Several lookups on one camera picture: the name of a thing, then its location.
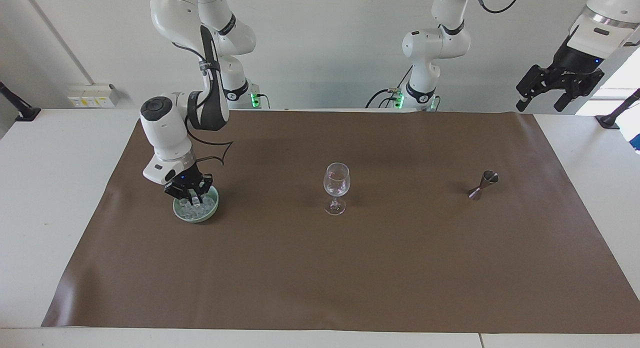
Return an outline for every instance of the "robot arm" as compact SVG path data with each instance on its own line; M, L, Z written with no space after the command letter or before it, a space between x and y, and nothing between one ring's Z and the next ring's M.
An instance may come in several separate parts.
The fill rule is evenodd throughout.
M570 34L547 68L534 65L517 85L523 112L531 100L552 90L565 93L555 104L564 111L578 97L587 97L604 77L599 66L640 27L640 0L589 0Z
M252 52L256 36L235 18L226 0L150 0L150 5L158 32L198 58L206 93L165 93L142 105L142 127L154 149L143 174L174 198L202 202L213 177L199 171L186 124L209 131L227 124L229 104L223 84L239 80L240 75L243 84L247 80L242 64L222 54Z
M434 0L431 13L439 22L435 29L408 33L402 42L404 55L411 60L411 78L402 88L404 107L424 109L434 97L441 75L436 59L464 56L471 47L471 36L464 29L469 0Z

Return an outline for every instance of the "metal jigger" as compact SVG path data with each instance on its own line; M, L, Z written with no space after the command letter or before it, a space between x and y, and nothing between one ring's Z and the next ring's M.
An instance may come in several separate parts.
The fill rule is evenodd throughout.
M493 170L485 170L484 173L482 173L482 181L480 182L480 185L469 190L469 198L474 201L479 201L480 198L482 198L482 190L489 186L493 186L498 183L499 180L500 177L498 176L498 173Z

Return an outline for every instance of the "white table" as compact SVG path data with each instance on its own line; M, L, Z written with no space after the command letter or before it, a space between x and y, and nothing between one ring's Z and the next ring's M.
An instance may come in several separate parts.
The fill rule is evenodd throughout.
M137 121L135 109L45 110L0 140L0 348L481 348L480 335L171 329L40 329L55 289ZM593 118L536 116L640 296L640 156ZM589 136L588 140L578 139ZM640 347L640 335L482 335L485 348Z

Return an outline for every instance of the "brown tablecloth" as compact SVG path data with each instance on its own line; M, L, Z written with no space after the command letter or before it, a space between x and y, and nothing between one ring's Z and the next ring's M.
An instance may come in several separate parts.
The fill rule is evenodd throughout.
M198 135L235 141L226 166L201 164L214 218L181 222L142 177L138 125L43 326L640 333L640 302L533 116L234 111ZM332 162L352 175L341 216L322 208ZM500 183L473 202L486 169Z

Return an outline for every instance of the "round black joint cap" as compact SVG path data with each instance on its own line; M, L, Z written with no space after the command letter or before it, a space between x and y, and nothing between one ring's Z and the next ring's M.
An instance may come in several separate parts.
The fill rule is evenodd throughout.
M140 114L145 120L150 122L157 122L160 118L166 116L171 112L174 107L174 103L167 97L154 97L142 104Z

